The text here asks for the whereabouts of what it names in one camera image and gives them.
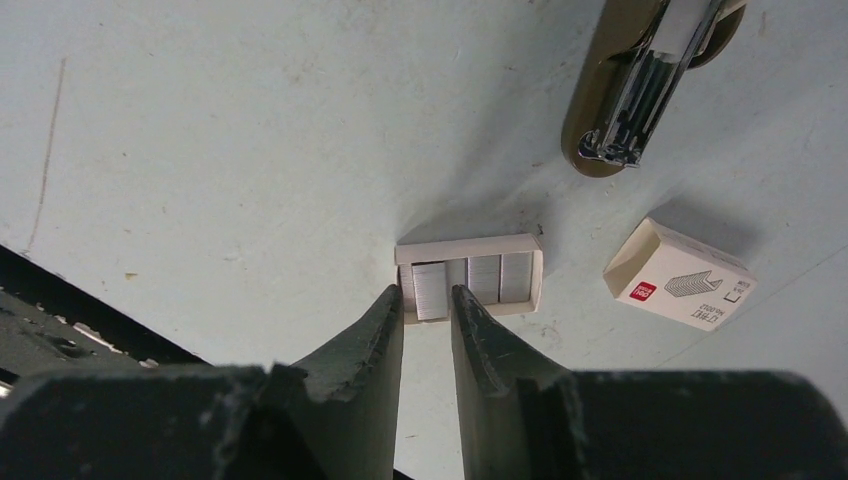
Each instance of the table surface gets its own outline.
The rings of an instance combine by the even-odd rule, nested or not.
[[[211,362],[267,365],[358,318],[397,243],[531,232],[542,306],[502,321],[555,361],[790,369],[845,415],[848,4],[751,2],[643,167],[596,180],[559,138],[602,6],[5,2],[0,242]],[[759,277],[718,331],[610,297],[651,212]],[[397,466],[460,478],[448,325],[405,335]]]

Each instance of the scratch mark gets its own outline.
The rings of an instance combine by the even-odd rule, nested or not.
[[[597,343],[598,341],[602,340],[604,337],[606,337],[607,335],[609,335],[610,333],[612,333],[612,332],[614,332],[614,331],[615,331],[615,327],[611,327],[609,330],[607,330],[606,332],[602,333],[602,334],[601,334],[600,336],[598,336],[597,338],[590,338],[590,339],[589,339],[589,343],[590,343],[590,344]]]
[[[755,309],[755,308],[759,307],[759,306],[760,306],[760,305],[762,305],[763,303],[767,302],[768,300],[770,300],[770,299],[771,299],[771,297],[773,297],[773,296],[777,295],[778,293],[780,293],[780,292],[782,292],[782,291],[786,290],[788,287],[790,287],[791,285],[793,285],[795,282],[797,282],[797,281],[798,281],[798,280],[800,280],[801,278],[805,277],[808,273],[810,273],[810,272],[812,272],[813,270],[817,269],[818,267],[820,267],[821,265],[823,265],[825,262],[827,262],[827,261],[828,261],[828,260],[830,260],[831,258],[833,258],[833,257],[835,257],[835,256],[837,256],[837,255],[839,255],[840,253],[842,253],[842,252],[843,252],[843,251],[845,251],[846,249],[848,249],[848,244],[843,245],[843,246],[842,246],[842,248],[839,248],[838,250],[836,250],[835,252],[831,253],[830,255],[828,255],[827,257],[825,257],[824,259],[820,260],[818,263],[816,263],[816,264],[815,264],[815,265],[813,265],[812,267],[810,267],[810,268],[808,268],[808,269],[804,270],[803,272],[801,272],[801,274],[800,274],[800,275],[796,276],[795,278],[793,278],[792,280],[790,280],[789,282],[787,282],[785,285],[783,285],[782,287],[778,288],[778,289],[777,289],[774,293],[771,293],[771,294],[770,294],[770,295],[768,295],[766,298],[764,298],[764,299],[760,300],[759,302],[755,303],[754,305],[751,305],[751,307],[750,307],[750,308],[748,308],[748,309],[747,309],[747,310],[745,310],[744,312],[741,312],[741,313],[740,313],[740,314],[736,317],[736,319],[735,319],[735,320],[733,320],[733,322],[737,322],[737,321],[739,321],[739,319],[740,319],[743,315],[747,315],[747,314],[748,314],[748,312],[750,312],[751,310],[753,310],[753,309]]]
[[[38,232],[38,224],[41,222],[41,211],[44,210],[44,194],[47,192],[47,172],[50,168],[50,155],[53,153],[53,133],[56,131],[56,116],[59,114],[59,99],[62,97],[62,83],[65,80],[65,63],[68,57],[62,59],[59,66],[59,85],[56,87],[56,101],[53,103],[53,116],[50,118],[50,133],[47,136],[47,153],[44,155],[44,168],[41,172],[41,193],[38,196],[38,209],[35,212],[35,223],[32,233],[27,242],[27,250],[32,250],[35,243],[35,234]]]
[[[763,14],[760,15],[760,29],[757,30],[757,36],[761,37],[761,38],[765,37],[767,27],[768,27],[768,23],[767,23],[767,20],[766,20],[766,12],[763,11]]]

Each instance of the cardboard box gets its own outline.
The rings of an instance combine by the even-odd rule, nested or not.
[[[739,259],[645,218],[604,270],[616,300],[714,330],[757,286]]]
[[[398,266],[397,280],[402,287],[408,285],[406,266],[429,262],[448,262],[450,260],[470,257],[485,257],[491,255],[509,255],[512,253],[531,253],[533,263],[530,276],[530,298],[526,302],[489,303],[486,310],[493,316],[515,315],[535,312],[539,308],[542,296],[542,247],[535,236],[524,233],[520,235],[505,235],[502,237],[473,238],[449,242],[421,243],[417,245],[400,245],[395,247],[395,265]],[[448,317],[428,320],[427,323],[444,321]],[[418,320],[415,310],[405,309],[404,323],[423,323]]]

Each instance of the stapler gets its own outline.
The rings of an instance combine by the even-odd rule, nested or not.
[[[562,131],[580,173],[638,167],[687,69],[715,58],[736,32],[744,0],[607,0]]]

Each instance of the red logo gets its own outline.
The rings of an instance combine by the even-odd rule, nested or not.
[[[656,289],[657,287],[655,285],[651,285],[648,282],[642,282],[637,285],[632,292],[630,292],[630,298],[635,298],[640,302],[644,302],[653,295]]]

